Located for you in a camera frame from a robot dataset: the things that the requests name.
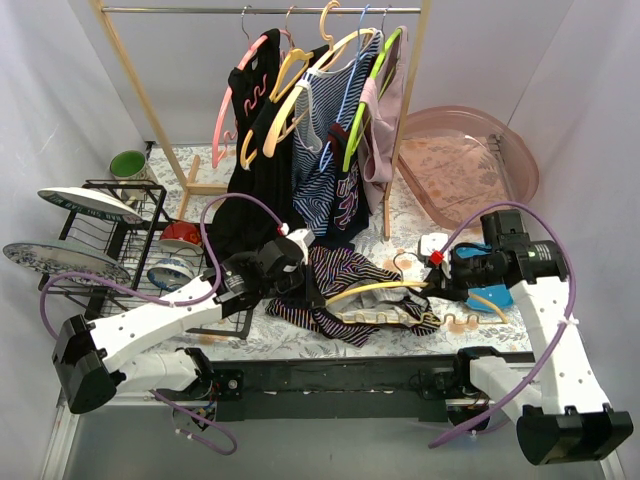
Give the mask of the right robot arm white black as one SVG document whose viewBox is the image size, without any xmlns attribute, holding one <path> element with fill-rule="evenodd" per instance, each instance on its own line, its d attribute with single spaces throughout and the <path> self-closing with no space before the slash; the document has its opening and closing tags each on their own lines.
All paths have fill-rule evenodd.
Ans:
<svg viewBox="0 0 640 480">
<path fill-rule="evenodd" d="M 554 231 L 533 241 L 521 215 L 530 207 L 503 201 L 476 212 L 488 251 L 456 256 L 448 239 L 426 256 L 433 296 L 448 298 L 473 289 L 505 286 L 518 308 L 534 355 L 527 375 L 513 370 L 495 350 L 458 352 L 454 389 L 464 397 L 481 392 L 493 402 L 484 412 L 441 434 L 443 446 L 503 411 L 516 426 L 519 447 L 533 465 L 602 461 L 634 431 L 631 415 L 615 410 L 589 363 L 573 315 L 577 285 L 568 254 Z"/>
</svg>

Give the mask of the yellow wavy plastic hanger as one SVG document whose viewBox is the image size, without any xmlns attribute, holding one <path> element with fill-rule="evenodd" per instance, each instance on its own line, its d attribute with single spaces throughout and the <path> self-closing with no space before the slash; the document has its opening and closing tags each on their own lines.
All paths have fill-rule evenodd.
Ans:
<svg viewBox="0 0 640 480">
<path fill-rule="evenodd" d="M 326 299 L 325 309 L 347 325 L 386 324 L 394 327 L 416 327 L 425 331 L 437 329 L 452 320 L 453 316 L 447 314 L 440 318 L 432 311 L 430 298 L 424 296 L 424 288 L 427 285 L 427 282 L 413 282 L 403 279 L 379 283 L 363 282 Z M 468 307 L 471 310 L 469 323 L 478 323 L 482 313 L 495 316 L 493 320 L 488 321 L 490 325 L 509 322 L 504 313 L 505 309 L 501 310 L 493 303 L 481 299 L 470 291 L 469 297 L 494 310 L 494 313 L 486 313 Z M 466 306 L 466 300 L 450 301 L 459 302 Z"/>
</svg>

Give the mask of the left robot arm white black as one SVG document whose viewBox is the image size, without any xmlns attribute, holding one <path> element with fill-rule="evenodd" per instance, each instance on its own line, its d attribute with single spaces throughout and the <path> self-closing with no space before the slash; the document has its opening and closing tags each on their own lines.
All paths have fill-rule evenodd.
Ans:
<svg viewBox="0 0 640 480">
<path fill-rule="evenodd" d="M 70 411 L 88 413 L 119 393 L 156 389 L 205 398 L 218 381 L 200 350 L 153 354 L 151 348 L 305 284 L 313 241 L 310 230 L 297 229 L 132 310 L 93 321 L 81 315 L 66 320 L 52 362 Z"/>
</svg>

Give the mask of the black white striped tank top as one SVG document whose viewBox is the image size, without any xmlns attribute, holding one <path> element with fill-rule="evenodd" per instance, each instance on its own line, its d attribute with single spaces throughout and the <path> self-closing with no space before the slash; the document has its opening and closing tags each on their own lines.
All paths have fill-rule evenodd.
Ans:
<svg viewBox="0 0 640 480">
<path fill-rule="evenodd" d="M 429 300 L 400 273 L 348 248 L 314 246 L 309 260 L 310 284 L 270 300 L 267 314 L 354 347 L 384 328 L 417 337 L 439 328 Z"/>
</svg>

